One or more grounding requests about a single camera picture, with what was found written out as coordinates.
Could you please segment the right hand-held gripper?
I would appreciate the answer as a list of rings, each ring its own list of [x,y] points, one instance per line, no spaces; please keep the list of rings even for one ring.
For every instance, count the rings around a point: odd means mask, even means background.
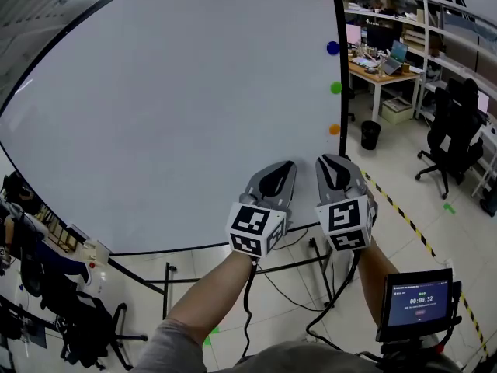
[[[364,249],[372,243],[378,206],[358,165],[349,158],[323,154],[315,163],[321,229],[334,251]]]

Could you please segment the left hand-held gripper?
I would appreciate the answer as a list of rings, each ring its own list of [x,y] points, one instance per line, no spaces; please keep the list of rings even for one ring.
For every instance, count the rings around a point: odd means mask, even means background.
[[[286,160],[255,173],[231,206],[225,227],[230,247],[252,258],[266,257],[287,234],[297,166]]]

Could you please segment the person's left forearm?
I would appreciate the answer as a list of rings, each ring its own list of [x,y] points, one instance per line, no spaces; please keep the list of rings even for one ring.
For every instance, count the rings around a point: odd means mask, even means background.
[[[251,277],[252,258],[232,252],[206,276],[197,281],[166,316],[202,344],[229,313]]]

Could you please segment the person's right forearm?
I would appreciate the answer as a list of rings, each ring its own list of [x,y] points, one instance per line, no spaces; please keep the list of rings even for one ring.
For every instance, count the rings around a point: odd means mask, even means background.
[[[389,274],[397,274],[398,269],[384,255],[374,238],[371,238],[370,246],[362,249],[358,268],[368,309],[374,322],[379,326],[384,297],[384,280]]]

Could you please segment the black trash bin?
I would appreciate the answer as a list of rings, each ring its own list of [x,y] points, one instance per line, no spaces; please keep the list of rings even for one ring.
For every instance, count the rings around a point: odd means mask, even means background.
[[[365,120],[361,124],[361,146],[368,151],[374,150],[377,146],[380,132],[381,125],[379,123],[372,120]]]

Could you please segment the yellow black floor tape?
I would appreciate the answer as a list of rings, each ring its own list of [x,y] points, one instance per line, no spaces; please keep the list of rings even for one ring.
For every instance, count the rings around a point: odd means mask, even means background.
[[[432,246],[428,243],[426,240],[426,237],[423,235],[423,233],[419,230],[419,228],[415,225],[414,221],[391,199],[391,197],[381,188],[381,186],[375,182],[370,175],[362,170],[361,174],[363,175],[364,179],[369,182],[386,200],[387,202],[393,207],[393,209],[407,222],[407,224],[410,226],[412,231],[417,235],[419,240],[422,242],[424,247],[427,249],[428,253],[431,255],[431,257],[439,264],[441,265],[442,263],[436,258],[436,253]],[[481,331],[481,328],[479,326],[479,323],[474,315],[473,310],[471,309],[467,298],[465,297],[464,292],[461,293],[461,301],[464,305],[464,308],[466,309],[470,320],[473,323],[474,329],[477,333],[478,339],[481,343],[481,346],[474,352],[474,356],[478,355],[480,352],[482,352],[482,356],[480,361],[487,361],[490,358],[488,348],[487,348],[487,341],[485,340],[483,333]]]

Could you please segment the pale storage box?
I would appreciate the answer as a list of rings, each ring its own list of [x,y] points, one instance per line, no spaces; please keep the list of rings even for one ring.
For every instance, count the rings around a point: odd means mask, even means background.
[[[399,97],[386,99],[381,106],[381,117],[392,125],[412,119],[414,108]]]

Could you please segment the wooden desk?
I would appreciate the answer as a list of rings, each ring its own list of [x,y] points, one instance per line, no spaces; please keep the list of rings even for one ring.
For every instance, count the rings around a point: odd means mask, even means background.
[[[403,73],[393,75],[381,75],[380,73],[372,74],[367,73],[367,70],[358,64],[349,61],[349,86],[352,86],[352,77],[356,76],[357,78],[361,78],[366,82],[370,83],[374,87],[374,100],[372,107],[372,115],[371,120],[377,122],[379,117],[379,110],[381,107],[381,91],[386,85],[398,83],[398,82],[406,82],[413,81],[414,89],[412,95],[412,101],[410,103],[412,108],[416,108],[417,97],[419,92],[419,83],[420,83],[420,75],[416,73]]]

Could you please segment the black office chair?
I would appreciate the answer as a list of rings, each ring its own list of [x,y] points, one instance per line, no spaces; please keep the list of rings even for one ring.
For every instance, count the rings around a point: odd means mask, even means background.
[[[418,152],[417,158],[427,157],[433,165],[415,175],[420,180],[423,174],[438,171],[442,175],[445,200],[449,193],[448,177],[457,184],[464,181],[465,173],[483,156],[483,140],[473,141],[485,124],[486,116],[477,106],[466,106],[462,101],[463,83],[455,80],[445,89],[436,88],[436,112],[427,135],[429,150]]]
[[[108,348],[111,347],[123,368],[133,369],[121,353],[123,342],[146,342],[148,336],[126,336],[117,332],[118,324],[124,321],[127,312],[125,303],[120,303],[113,314],[109,313],[99,298],[78,290],[74,281],[60,269],[43,262],[33,249],[22,250],[20,262],[24,288],[32,296],[41,298],[41,309],[55,314],[54,329],[62,335],[61,358],[64,361],[104,371],[106,366],[100,360],[109,356]]]

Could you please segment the black-framed whiteboard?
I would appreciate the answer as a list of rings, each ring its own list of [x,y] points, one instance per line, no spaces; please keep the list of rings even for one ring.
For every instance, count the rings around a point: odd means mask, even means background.
[[[225,243],[249,179],[291,160],[294,227],[336,153],[340,0],[106,0],[25,75],[0,146],[66,224],[112,253]]]

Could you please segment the open laptop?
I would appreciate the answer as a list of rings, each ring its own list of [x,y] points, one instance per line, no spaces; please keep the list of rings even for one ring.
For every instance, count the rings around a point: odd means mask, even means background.
[[[408,46],[397,40],[393,42],[391,53],[381,65],[382,71],[387,75],[393,75],[405,62]]]

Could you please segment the black whiteboard stand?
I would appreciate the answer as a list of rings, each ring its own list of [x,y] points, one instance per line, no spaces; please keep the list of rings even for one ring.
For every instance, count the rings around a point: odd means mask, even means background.
[[[230,254],[227,245],[173,253],[114,256],[119,265],[168,294],[173,305],[193,285]],[[252,321],[261,322],[303,309],[315,314],[325,307],[328,292],[337,289],[351,256],[329,250],[318,226],[300,229],[280,241],[260,260],[249,294]]]

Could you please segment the black desk monitor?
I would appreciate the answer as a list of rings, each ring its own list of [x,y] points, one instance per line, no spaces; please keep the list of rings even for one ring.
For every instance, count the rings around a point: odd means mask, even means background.
[[[367,45],[378,50],[390,50],[395,40],[398,40],[398,33],[395,29],[368,24]]]

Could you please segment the small black monitor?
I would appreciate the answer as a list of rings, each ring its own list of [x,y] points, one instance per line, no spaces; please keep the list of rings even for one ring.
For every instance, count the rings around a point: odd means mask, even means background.
[[[460,299],[461,282],[454,280],[450,268],[389,274],[376,341],[415,340],[449,332],[462,320],[457,312]]]

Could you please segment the white shelf rack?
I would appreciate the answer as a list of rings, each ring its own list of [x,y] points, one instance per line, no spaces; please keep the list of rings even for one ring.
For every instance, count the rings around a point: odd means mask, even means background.
[[[399,14],[380,14],[378,9],[374,9],[372,11],[365,11],[363,9],[345,10],[345,12],[349,14],[388,19],[422,29],[422,35],[424,37],[424,49],[421,51],[415,49],[412,46],[408,46],[408,50],[410,52],[412,52],[413,54],[417,54],[423,58],[422,80],[420,81],[419,95],[416,97],[414,118],[419,118],[421,115],[423,115],[426,119],[434,120],[434,115],[431,113],[427,113],[427,111],[422,107],[424,92],[426,90],[429,90],[430,92],[433,92],[435,90],[434,83],[427,81],[427,67],[429,61],[438,64],[441,68],[445,68],[447,71],[450,71],[455,75],[459,75],[461,78],[470,78],[474,80],[478,86],[479,92],[488,97],[486,100],[488,102],[494,100],[497,103],[497,83],[492,82],[489,77],[479,74],[477,70],[471,69],[470,67],[460,63],[459,61],[447,57],[443,52],[439,52],[437,55],[433,55],[429,52],[429,35],[431,33],[435,33],[442,38],[443,42],[449,40],[459,46],[474,51],[477,54],[478,58],[484,58],[488,61],[491,61],[494,66],[497,67],[497,52],[481,44],[480,35],[477,35],[477,41],[473,42],[469,39],[469,37],[466,37],[459,33],[455,33],[451,30],[446,30],[443,27],[445,17],[453,15],[455,12],[459,12],[462,15],[462,19],[471,17],[475,19],[477,23],[482,23],[490,26],[490,28],[492,28],[492,30],[495,32],[497,32],[497,23],[471,12],[471,10],[466,7],[445,0],[416,1],[422,3],[422,20],[411,20],[408,18],[404,18]]]

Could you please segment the white box on whiteboard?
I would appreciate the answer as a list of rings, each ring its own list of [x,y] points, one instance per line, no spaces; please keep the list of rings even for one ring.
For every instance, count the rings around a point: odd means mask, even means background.
[[[87,263],[104,267],[108,264],[110,251],[99,241],[88,239],[82,245],[82,259]]]

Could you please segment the person's grey shirt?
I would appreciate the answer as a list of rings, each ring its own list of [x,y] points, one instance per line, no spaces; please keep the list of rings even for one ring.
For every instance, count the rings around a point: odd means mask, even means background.
[[[186,327],[163,321],[145,347],[133,373],[207,373],[202,347]],[[333,350],[323,343],[287,341],[271,346],[216,373],[383,373],[375,363]]]

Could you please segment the wooden low shelf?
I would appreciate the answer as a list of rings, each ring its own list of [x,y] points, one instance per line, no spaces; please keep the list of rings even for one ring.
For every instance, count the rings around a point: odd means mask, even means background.
[[[73,253],[77,249],[77,240],[66,230],[66,225],[44,204],[36,214],[36,218],[48,230],[49,240],[65,253]]]

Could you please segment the black desk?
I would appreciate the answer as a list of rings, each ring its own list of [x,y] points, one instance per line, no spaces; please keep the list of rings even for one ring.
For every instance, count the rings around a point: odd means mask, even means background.
[[[62,338],[54,323],[27,312],[2,295],[0,295],[0,334],[13,340],[19,340],[22,336]]]

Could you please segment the black monitor mount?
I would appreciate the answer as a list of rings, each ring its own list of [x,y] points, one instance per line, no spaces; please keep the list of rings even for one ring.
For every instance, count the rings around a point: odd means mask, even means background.
[[[437,335],[384,343],[382,358],[375,364],[384,373],[419,373],[443,355],[444,345]]]

